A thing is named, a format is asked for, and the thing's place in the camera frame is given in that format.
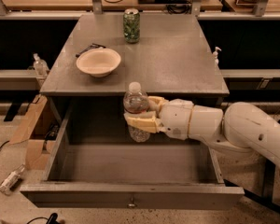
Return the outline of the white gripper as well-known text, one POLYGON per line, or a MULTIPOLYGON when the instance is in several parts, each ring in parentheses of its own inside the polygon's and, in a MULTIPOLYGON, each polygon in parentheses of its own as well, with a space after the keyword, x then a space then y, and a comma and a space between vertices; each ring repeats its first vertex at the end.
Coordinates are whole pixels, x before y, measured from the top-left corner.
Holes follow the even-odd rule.
POLYGON ((192 101, 166 100, 160 96, 148 97, 149 110, 139 114, 124 113, 128 125, 149 133, 164 132, 168 137, 186 140, 189 134, 189 119, 194 107, 192 101))

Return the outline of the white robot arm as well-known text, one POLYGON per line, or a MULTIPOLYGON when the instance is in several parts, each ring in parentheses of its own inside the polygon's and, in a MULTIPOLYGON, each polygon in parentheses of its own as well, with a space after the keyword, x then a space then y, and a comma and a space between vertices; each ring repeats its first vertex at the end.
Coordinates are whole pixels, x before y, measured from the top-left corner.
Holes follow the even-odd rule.
POLYGON ((236 158, 258 152, 280 168, 280 124, 258 107, 237 102, 222 110, 181 99, 150 96, 148 100, 148 110, 124 113, 128 125, 174 139, 198 140, 236 158))

